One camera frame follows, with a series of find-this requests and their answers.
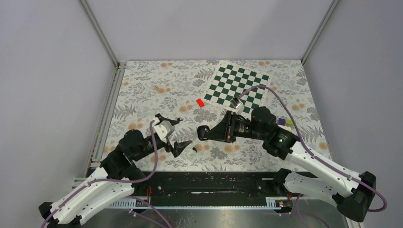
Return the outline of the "black earbud charging case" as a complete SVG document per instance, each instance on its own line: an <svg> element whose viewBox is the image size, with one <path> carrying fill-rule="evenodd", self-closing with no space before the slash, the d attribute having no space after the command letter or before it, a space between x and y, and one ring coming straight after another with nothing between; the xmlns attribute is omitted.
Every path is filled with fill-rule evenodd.
<svg viewBox="0 0 403 228"><path fill-rule="evenodd" d="M208 140L207 133L210 131L210 128L207 125L201 125L197 128L197 137L200 141Z"/></svg>

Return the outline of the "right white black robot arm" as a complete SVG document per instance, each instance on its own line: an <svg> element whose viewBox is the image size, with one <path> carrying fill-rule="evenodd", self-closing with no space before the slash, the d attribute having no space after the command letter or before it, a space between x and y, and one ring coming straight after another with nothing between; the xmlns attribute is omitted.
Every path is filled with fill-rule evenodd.
<svg viewBox="0 0 403 228"><path fill-rule="evenodd" d="M303 177L294 171L280 169L272 183L277 195L291 192L315 197L356 222L364 221L375 197L376 177L371 172L349 170L313 152L298 136L279 127L275 115L266 107L253 109L251 119L227 111L222 121L212 129L199 126L197 135L201 141L224 143L233 143L238 137L261 140L268 154L314 175L314 178Z"/></svg>

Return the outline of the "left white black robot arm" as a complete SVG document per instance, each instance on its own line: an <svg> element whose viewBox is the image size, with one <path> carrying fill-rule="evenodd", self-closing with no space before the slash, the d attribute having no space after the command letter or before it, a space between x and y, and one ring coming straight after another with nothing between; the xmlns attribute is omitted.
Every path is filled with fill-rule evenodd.
<svg viewBox="0 0 403 228"><path fill-rule="evenodd" d="M178 157L191 141L170 143L168 137L180 118L168 119L156 114L149 124L150 135L144 137L139 130L127 131L115 149L100 165L69 194L55 202L44 202L39 211L44 219L43 228L80 228L94 215L114 202L133 193L142 195L156 171L145 175L135 164L142 158L163 148Z"/></svg>

